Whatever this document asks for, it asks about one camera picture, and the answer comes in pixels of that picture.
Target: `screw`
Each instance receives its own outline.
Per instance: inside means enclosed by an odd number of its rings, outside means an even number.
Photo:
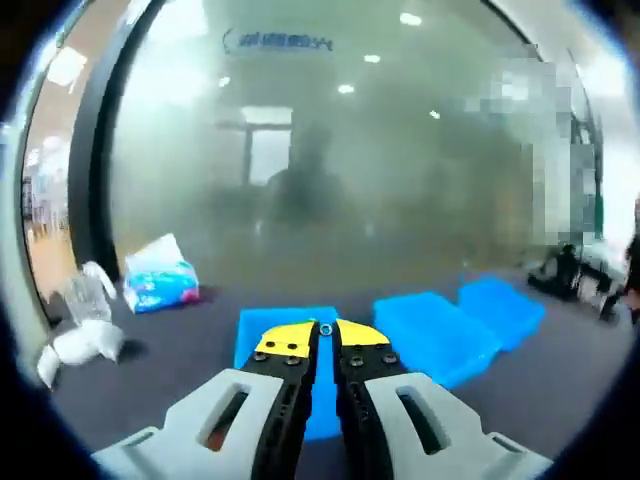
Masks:
[[[284,363],[286,363],[289,366],[298,365],[298,364],[300,364],[300,357],[295,357],[293,355],[290,355],[290,356],[287,357],[287,359],[284,361]]]
[[[320,326],[320,335],[323,337],[328,337],[333,333],[333,328],[328,323],[325,323]]]
[[[385,353],[382,361],[387,365],[393,365],[398,361],[398,356],[395,353]]]
[[[358,356],[351,357],[351,360],[349,360],[349,364],[352,367],[361,367],[362,365],[364,365],[364,360],[362,357],[358,357]]]

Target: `floor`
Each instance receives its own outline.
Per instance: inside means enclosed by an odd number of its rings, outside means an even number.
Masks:
[[[474,408],[486,432],[498,431],[550,458],[589,420],[635,338],[630,324],[596,322],[593,310],[530,290],[518,272],[499,272],[546,306],[539,331],[516,351],[500,354],[490,369],[453,393]],[[239,310],[257,306],[335,305],[344,318],[371,321],[373,300],[432,287],[455,300],[459,277],[437,284],[397,284],[353,295],[266,294],[207,290],[197,307],[133,316],[121,303],[114,321],[131,338],[119,365],[103,360],[63,370],[54,405],[94,450],[149,425],[161,426],[166,409],[232,364]],[[305,445],[302,478],[346,478],[339,438]]]

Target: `blue plastic block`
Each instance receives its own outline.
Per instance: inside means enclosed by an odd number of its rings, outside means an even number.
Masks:
[[[545,313],[543,305],[495,277],[484,277],[462,287],[458,305],[491,329],[507,351],[534,333]]]
[[[375,326],[405,366],[454,388],[489,367],[500,349],[495,335],[435,293],[378,300]]]
[[[278,325],[304,322],[315,318],[320,324],[332,324],[338,312],[333,307],[271,308],[242,310],[233,359],[234,368],[242,368],[253,353],[262,334]],[[319,336],[318,362],[313,385],[311,417],[307,421],[305,440],[328,438],[340,433],[336,415],[336,385],[333,380],[333,346],[331,337]]]

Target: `ceiling light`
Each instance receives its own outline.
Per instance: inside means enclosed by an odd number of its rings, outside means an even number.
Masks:
[[[353,88],[351,85],[340,85],[338,87],[338,91],[340,93],[353,93],[355,91],[355,88]]]
[[[400,22],[404,23],[405,25],[417,27],[422,23],[422,19],[410,13],[403,13],[402,15],[400,15]]]
[[[27,154],[27,167],[33,167],[38,164],[40,159],[40,149],[34,148]]]
[[[62,145],[63,141],[60,137],[56,136],[56,135],[51,135],[49,137],[46,137],[43,141],[42,141],[42,146],[46,149],[49,150],[53,150],[54,148],[59,147],[60,145]]]
[[[87,63],[87,57],[71,47],[64,47],[49,66],[47,80],[66,87],[76,81]]]
[[[202,0],[166,3],[153,20],[147,35],[154,42],[176,41],[205,36],[209,33]]]
[[[245,122],[255,125],[290,125],[293,109],[289,107],[257,107],[248,105],[240,109]]]

